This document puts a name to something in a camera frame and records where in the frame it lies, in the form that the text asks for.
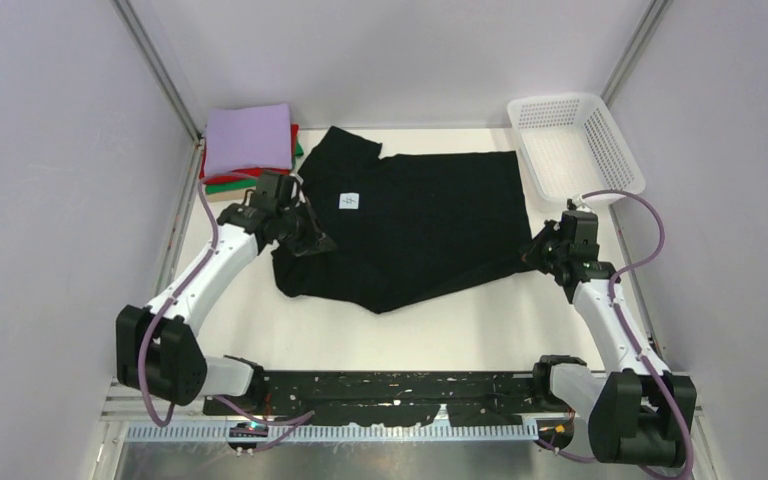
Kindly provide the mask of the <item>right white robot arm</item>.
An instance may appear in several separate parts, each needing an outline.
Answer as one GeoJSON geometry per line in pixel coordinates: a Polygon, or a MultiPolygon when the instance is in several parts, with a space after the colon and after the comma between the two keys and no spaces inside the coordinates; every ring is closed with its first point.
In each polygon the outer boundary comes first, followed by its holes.
{"type": "Polygon", "coordinates": [[[552,277],[584,320],[605,370],[596,376],[570,355],[544,355],[534,366],[539,393],[587,425],[596,461],[690,470],[697,389],[651,348],[632,319],[615,267],[599,258],[598,216],[569,208],[548,220],[522,255],[552,277]]]}

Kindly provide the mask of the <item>black t shirt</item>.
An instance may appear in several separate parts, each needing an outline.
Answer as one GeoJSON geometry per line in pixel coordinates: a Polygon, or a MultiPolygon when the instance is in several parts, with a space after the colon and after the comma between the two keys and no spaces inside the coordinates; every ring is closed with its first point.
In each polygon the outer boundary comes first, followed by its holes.
{"type": "Polygon", "coordinates": [[[512,151],[396,154],[332,127],[299,174],[330,252],[272,253],[286,296],[376,314],[524,272],[532,233],[512,151]]]}

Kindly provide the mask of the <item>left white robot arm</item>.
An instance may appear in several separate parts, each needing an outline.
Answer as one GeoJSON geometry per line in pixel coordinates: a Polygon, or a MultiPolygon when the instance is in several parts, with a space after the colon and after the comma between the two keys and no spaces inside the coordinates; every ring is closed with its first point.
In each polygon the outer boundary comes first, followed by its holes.
{"type": "Polygon", "coordinates": [[[209,212],[207,219],[211,233],[199,255],[145,305],[127,305],[116,318],[118,381],[139,391],[146,404],[187,406],[199,397],[248,393],[253,363],[202,351],[198,334],[208,314],[267,246],[295,256],[336,248],[295,174],[261,174],[243,201],[209,212]]]}

